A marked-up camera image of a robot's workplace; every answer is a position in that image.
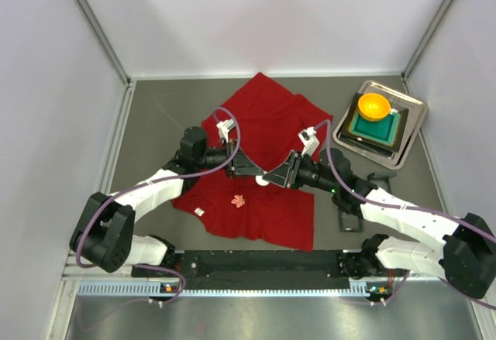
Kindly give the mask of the red garment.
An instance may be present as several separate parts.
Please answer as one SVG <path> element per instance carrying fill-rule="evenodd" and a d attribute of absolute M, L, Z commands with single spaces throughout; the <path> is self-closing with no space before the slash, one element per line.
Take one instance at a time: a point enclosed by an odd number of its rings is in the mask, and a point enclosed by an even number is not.
<path fill-rule="evenodd" d="M 273 79 L 258 73 L 223 103 L 224 111 L 201 124 L 208 141 L 219 140 L 216 122 L 233 114 L 241 127 L 241 150 L 263 170 L 278 167 L 291 150 L 301 150 L 298 133 L 332 116 L 301 94 L 293 94 Z M 231 204 L 235 194 L 246 203 Z M 214 172 L 200 177 L 197 184 L 172 205 L 194 215 L 213 235 L 226 238 L 262 239 L 271 244 L 313 250 L 314 197 L 310 193 L 263 187 L 252 177 L 230 179 Z M 205 213 L 198 216 L 195 209 Z"/>

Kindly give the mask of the round iridescent brooch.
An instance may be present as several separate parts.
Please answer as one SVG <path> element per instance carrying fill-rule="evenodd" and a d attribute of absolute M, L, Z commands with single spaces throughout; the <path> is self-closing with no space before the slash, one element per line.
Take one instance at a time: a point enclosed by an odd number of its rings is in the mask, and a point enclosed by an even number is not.
<path fill-rule="evenodd" d="M 263 179 L 263 177 L 261 175 L 255 176 L 255 181 L 258 185 L 263 186 L 263 187 L 265 187 L 269 184 L 269 182 L 266 181 L 265 179 Z"/>

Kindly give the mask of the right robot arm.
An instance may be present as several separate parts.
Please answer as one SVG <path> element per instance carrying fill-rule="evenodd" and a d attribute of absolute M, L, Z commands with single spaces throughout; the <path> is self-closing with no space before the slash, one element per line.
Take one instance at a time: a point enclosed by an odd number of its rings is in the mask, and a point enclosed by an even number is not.
<path fill-rule="evenodd" d="M 323 150 L 317 161 L 291 151 L 263 179 L 290 189 L 327 191 L 342 212 L 407 236 L 369 238 L 361 248 L 361 271 L 401 269 L 436 276 L 473 299 L 484 298 L 495 280 L 495 236 L 481 216 L 458 218 L 395 197 L 355 175 L 337 149 Z"/>

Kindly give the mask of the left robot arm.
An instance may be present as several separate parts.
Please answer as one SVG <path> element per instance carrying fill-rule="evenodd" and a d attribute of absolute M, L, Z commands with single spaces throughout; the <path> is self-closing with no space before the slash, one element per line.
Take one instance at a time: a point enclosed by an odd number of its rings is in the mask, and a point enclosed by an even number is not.
<path fill-rule="evenodd" d="M 201 175 L 214 172 L 231 177 L 253 177 L 266 186 L 264 171 L 238 147 L 221 136 L 220 147 L 210 147 L 200 127 L 185 130 L 179 149 L 153 176 L 128 190 L 91 195 L 71 236 L 70 248 L 79 266 L 97 266 L 114 273 L 122 266 L 148 265 L 171 268 L 174 246 L 156 236 L 134 233 L 136 221 L 155 208 L 188 192 Z"/>

